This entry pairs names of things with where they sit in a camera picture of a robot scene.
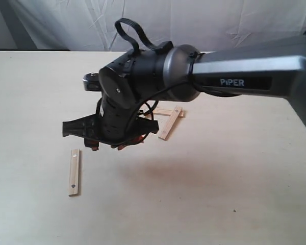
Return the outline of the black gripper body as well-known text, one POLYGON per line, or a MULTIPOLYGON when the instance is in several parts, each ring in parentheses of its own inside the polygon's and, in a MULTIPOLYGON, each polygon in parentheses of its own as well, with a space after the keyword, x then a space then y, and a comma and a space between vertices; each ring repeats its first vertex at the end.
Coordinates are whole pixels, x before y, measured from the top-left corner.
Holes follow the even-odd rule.
POLYGON ((158 130, 156 120, 140 117, 132 108, 123 109, 106 96, 98 101, 95 114, 62 122, 63 137, 72 135, 110 146, 158 130))

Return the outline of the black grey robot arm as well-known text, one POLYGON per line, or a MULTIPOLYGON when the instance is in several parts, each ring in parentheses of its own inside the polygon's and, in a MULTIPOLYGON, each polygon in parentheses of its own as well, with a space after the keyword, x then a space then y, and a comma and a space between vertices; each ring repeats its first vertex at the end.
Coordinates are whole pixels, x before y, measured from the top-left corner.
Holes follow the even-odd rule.
POLYGON ((83 79, 86 91, 101 93, 96 112, 62 123, 62 135, 86 147, 100 143, 121 149, 157 133, 144 118, 148 101, 189 102, 200 93, 286 99, 306 127, 306 31, 299 36, 231 50, 201 53, 184 44, 165 52, 128 51, 83 79))

